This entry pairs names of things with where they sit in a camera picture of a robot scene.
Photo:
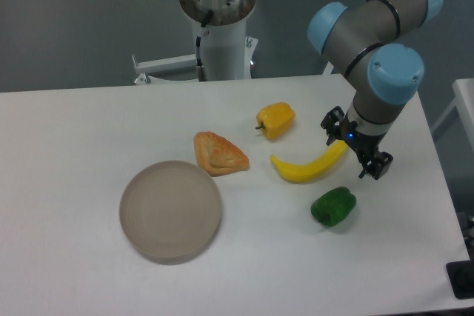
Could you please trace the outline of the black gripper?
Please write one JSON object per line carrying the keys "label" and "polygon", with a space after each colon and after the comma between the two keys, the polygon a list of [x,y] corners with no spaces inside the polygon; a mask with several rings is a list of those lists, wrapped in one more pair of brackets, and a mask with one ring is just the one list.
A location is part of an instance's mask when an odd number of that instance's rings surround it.
{"label": "black gripper", "polygon": [[378,151],[378,145],[385,136],[366,135],[357,130],[355,121],[344,120],[344,111],[336,106],[329,111],[321,122],[321,128],[326,132],[326,145],[343,140],[358,156],[362,171],[359,178],[365,175],[378,180],[386,174],[393,162],[393,156],[387,152]]}

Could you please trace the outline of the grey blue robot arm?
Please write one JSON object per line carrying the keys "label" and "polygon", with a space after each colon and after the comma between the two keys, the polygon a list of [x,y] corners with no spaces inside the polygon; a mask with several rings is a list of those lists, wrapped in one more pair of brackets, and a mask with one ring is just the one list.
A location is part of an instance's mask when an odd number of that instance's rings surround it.
{"label": "grey blue robot arm", "polygon": [[[245,26],[256,0],[179,0],[193,27],[199,81],[244,79]],[[443,0],[365,0],[351,10],[333,2],[311,19],[307,37],[355,89],[347,110],[336,107],[321,122],[329,142],[343,141],[362,174],[382,177],[393,161],[378,146],[424,77],[419,54],[398,38],[436,16]]]}

